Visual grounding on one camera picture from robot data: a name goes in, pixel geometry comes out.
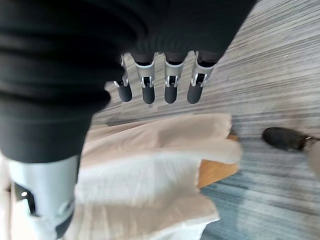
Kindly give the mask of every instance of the wooden block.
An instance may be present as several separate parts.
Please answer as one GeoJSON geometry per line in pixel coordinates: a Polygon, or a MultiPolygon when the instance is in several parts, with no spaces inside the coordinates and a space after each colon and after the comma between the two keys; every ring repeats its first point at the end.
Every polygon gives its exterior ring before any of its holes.
{"type": "MultiPolygon", "coordinates": [[[[237,136],[230,135],[228,139],[237,141],[237,136]]],[[[212,160],[202,160],[199,169],[198,188],[203,188],[214,182],[225,179],[238,170],[238,164],[225,164],[212,160]]]]}

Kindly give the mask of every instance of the prosthetic arm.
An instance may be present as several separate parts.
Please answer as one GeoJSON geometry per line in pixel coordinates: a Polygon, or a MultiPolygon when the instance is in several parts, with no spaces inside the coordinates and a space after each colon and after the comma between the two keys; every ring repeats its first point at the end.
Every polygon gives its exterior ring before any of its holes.
{"type": "Polygon", "coordinates": [[[16,199],[41,239],[58,239],[75,209],[81,151],[94,113],[132,98],[123,58],[135,60],[147,104],[154,53],[165,53],[173,103],[184,59],[196,50],[188,101],[196,103],[255,0],[0,0],[0,149],[16,199]]]}

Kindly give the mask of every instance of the beige fabric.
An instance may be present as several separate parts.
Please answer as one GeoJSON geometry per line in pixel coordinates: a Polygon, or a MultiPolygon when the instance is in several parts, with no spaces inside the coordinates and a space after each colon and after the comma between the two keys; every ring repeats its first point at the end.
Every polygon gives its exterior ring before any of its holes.
{"type": "Polygon", "coordinates": [[[144,121],[91,130],[82,154],[82,166],[113,161],[135,154],[185,153],[226,164],[238,159],[238,151],[225,152],[224,146],[239,148],[226,139],[231,129],[228,114],[184,115],[157,121],[144,121]]]}
{"type": "MultiPolygon", "coordinates": [[[[197,189],[199,166],[240,160],[230,128],[228,114],[201,114],[89,131],[64,240],[200,239],[219,216],[197,189]]],[[[36,237],[13,204],[10,240],[21,239],[36,237]]]]}

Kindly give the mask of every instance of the shoe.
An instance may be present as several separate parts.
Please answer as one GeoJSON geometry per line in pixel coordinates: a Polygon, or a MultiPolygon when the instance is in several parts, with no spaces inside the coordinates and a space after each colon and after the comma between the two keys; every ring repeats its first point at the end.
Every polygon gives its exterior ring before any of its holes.
{"type": "Polygon", "coordinates": [[[269,145],[285,150],[302,152],[317,140],[314,137],[284,127],[269,127],[264,130],[262,139],[269,145]]]}

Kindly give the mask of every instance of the floor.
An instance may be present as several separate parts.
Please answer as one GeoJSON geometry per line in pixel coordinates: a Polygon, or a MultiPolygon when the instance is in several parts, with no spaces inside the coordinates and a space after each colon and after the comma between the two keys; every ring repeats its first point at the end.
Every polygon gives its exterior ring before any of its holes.
{"type": "Polygon", "coordinates": [[[187,102],[189,53],[174,104],[164,100],[164,58],[155,60],[155,103],[146,105],[132,58],[133,100],[112,102],[93,120],[117,125],[186,113],[231,113],[244,150],[239,172],[202,192],[221,220],[203,240],[319,240],[320,183],[303,154],[272,149],[262,131],[283,126],[320,136],[320,1],[261,0],[216,65],[199,103],[187,102]]]}

